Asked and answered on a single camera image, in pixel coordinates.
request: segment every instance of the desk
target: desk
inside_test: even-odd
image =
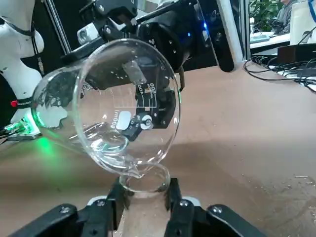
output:
[[[203,207],[226,204],[269,237],[315,236],[315,104],[297,83],[242,69],[186,72],[180,127],[163,164]],[[58,204],[83,208],[115,177],[46,138],[0,146],[0,236]]]
[[[252,44],[250,44],[250,48],[259,48],[259,47],[264,47],[264,46],[278,44],[278,43],[284,43],[284,42],[290,42],[290,33],[272,37],[272,38],[270,38],[269,41],[252,43]]]
[[[270,38],[269,41],[252,43],[250,44],[251,54],[263,52],[266,50],[287,46],[290,44],[290,34],[275,36]]]

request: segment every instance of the black cable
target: black cable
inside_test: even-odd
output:
[[[244,68],[247,67],[247,63],[254,60],[254,58],[250,58],[248,59],[245,64],[244,64]],[[263,71],[251,71],[251,70],[248,70],[248,72],[250,73],[265,73],[265,72],[270,72],[270,71],[274,71],[276,69],[279,69],[279,68],[284,68],[284,67],[288,67],[290,65],[296,65],[296,64],[301,64],[301,63],[308,63],[308,61],[300,61],[300,62],[294,62],[294,63],[288,63],[288,64],[284,64],[284,65],[281,65],[281,66],[278,66],[278,67],[275,67],[273,69],[269,68],[269,69],[266,69],[266,70],[263,70]]]
[[[305,35],[305,36],[301,39],[301,41],[298,42],[297,45],[299,45],[301,42],[303,42],[303,40],[306,39],[307,36],[309,36],[310,34],[312,34],[314,29],[316,29],[316,26],[315,26],[307,35]]]
[[[35,31],[34,21],[32,21],[32,24],[31,24],[31,33],[32,33],[31,41],[32,41],[33,51],[34,51],[34,55],[38,59],[39,72],[42,76],[44,76],[45,72],[44,72],[43,62],[41,60],[41,57],[39,56],[40,53],[39,53],[39,49],[38,49],[38,46],[36,44],[36,39],[35,39],[36,31]]]
[[[12,136],[13,134],[16,134],[16,133],[17,133],[17,131],[11,132],[11,133],[3,135],[3,136],[0,136],[0,139],[7,138],[7,137]]]

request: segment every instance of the measurement marking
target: measurement marking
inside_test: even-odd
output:
[[[155,109],[155,108],[157,108],[157,107],[148,107],[148,106],[141,106],[141,107],[135,107],[135,106],[115,106],[115,108],[127,108],[127,109],[129,109],[129,108],[133,108],[133,109],[135,109],[135,108],[153,108],[153,109]]]
[[[119,93],[120,93],[120,96],[121,96],[121,98],[122,98],[122,105],[123,105],[123,107],[124,107],[124,97],[123,97],[123,94],[122,94],[122,89],[121,89],[121,87],[119,87]]]
[[[115,107],[115,99],[114,99],[113,95],[112,95],[112,99],[113,99],[113,104],[114,104],[114,107]]]

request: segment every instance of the green led light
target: green led light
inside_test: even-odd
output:
[[[180,92],[180,89],[178,89],[178,94],[179,94],[179,102],[181,103],[181,92]]]
[[[24,134],[31,134],[31,133],[39,133],[39,128],[36,126],[35,121],[31,114],[26,114],[24,116],[24,127],[26,131],[24,131]]]
[[[36,120],[42,127],[45,127],[45,123],[41,120],[39,112],[36,112]]]

